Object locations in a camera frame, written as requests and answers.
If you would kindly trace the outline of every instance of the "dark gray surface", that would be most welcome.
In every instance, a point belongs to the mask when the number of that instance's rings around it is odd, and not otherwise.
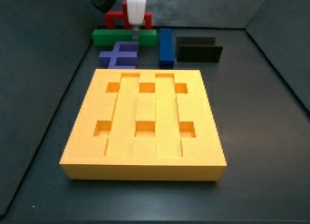
[[[6,221],[310,220],[309,113],[246,32],[174,29],[174,36],[213,36],[225,47],[219,63],[175,63],[202,71],[227,160],[222,179],[68,180],[59,159],[99,66],[92,47]],[[139,68],[158,67],[158,50],[141,49]]]
[[[118,0],[113,10],[122,10]],[[149,0],[155,26],[246,28],[265,0]],[[96,13],[98,23],[104,24]]]
[[[95,27],[83,0],[0,0],[0,215]]]
[[[247,32],[310,111],[309,1],[266,0]]]

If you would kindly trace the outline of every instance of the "cutout hole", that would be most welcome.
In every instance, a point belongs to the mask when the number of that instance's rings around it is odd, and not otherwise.
[[[106,93],[118,93],[121,90],[121,84],[119,83],[109,83]]]
[[[181,122],[179,133],[182,138],[197,138],[194,122]]]
[[[174,89],[177,93],[187,93],[187,84],[186,83],[175,83]]]
[[[122,73],[122,77],[139,77],[141,73]]]
[[[154,138],[155,137],[155,122],[137,121],[135,122],[135,137]]]
[[[96,121],[94,136],[110,137],[111,121]]]
[[[155,83],[141,83],[139,92],[141,93],[155,93]]]
[[[155,77],[175,77],[175,75],[174,74],[171,74],[171,73],[157,73],[155,74]]]

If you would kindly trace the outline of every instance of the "gray wall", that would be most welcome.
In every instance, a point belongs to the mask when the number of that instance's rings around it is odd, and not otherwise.
[[[122,9],[118,0],[114,10]],[[149,0],[154,25],[246,28],[265,0]],[[102,15],[96,19],[104,24]]]
[[[266,0],[247,32],[310,111],[309,1]]]
[[[96,26],[83,0],[0,0],[0,215]]]

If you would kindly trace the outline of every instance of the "green block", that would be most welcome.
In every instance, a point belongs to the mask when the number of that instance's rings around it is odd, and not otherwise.
[[[133,30],[96,29],[92,33],[95,46],[114,46],[117,41],[133,41]],[[141,30],[139,45],[155,46],[157,30]]]

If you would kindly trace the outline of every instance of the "cross-shaped block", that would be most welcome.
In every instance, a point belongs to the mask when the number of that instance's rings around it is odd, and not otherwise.
[[[135,69],[138,64],[138,41],[118,41],[111,52],[100,52],[100,66]]]

